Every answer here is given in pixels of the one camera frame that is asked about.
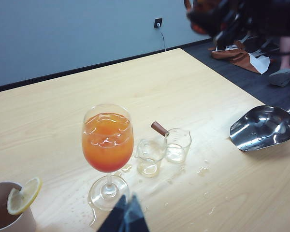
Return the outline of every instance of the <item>gray wall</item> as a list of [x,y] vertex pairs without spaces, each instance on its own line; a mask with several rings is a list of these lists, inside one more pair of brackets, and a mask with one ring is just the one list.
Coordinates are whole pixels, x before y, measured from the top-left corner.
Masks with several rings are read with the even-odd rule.
[[208,38],[182,0],[0,0],[0,86]]

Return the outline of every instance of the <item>measuring cup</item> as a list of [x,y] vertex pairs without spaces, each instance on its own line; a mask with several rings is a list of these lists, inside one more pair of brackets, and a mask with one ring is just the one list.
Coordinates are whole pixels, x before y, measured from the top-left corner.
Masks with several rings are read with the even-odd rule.
[[253,151],[290,139],[290,109],[257,106],[230,127],[232,142],[242,151]]
[[146,177],[154,177],[159,174],[164,153],[156,141],[141,140],[135,157],[138,158],[137,170],[140,174]]
[[191,145],[190,132],[180,128],[168,130],[164,137],[165,158],[172,163],[182,163],[186,160]]

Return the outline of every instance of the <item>stainless steel scoop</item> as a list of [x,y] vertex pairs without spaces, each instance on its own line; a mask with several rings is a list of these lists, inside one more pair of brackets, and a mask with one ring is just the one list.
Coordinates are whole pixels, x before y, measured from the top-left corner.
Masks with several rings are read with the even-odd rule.
[[257,106],[230,127],[232,142],[242,151],[253,151],[290,139],[290,109]]

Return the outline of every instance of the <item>dark gray floor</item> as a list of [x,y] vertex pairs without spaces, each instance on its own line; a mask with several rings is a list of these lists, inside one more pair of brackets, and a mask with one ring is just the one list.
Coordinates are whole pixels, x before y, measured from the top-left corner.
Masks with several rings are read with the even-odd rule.
[[[253,41],[250,41],[247,42],[246,45],[252,49],[254,44]],[[268,71],[260,75],[232,65],[227,61],[211,58],[210,52],[207,50],[210,47],[213,47],[212,42],[186,47],[183,48],[183,50],[245,90],[247,93],[262,101],[264,104],[278,106],[285,110],[290,108],[290,82],[285,87],[277,87],[269,84],[266,80],[269,74],[279,69],[279,57],[270,56],[270,58],[276,59],[276,62],[270,64]]]

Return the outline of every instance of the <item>tea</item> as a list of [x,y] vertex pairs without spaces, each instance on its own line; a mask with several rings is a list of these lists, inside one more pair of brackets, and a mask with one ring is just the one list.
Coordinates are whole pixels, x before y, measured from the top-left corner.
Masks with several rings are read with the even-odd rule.
[[0,207],[0,229],[16,221],[20,215],[11,215],[7,210],[6,203]]

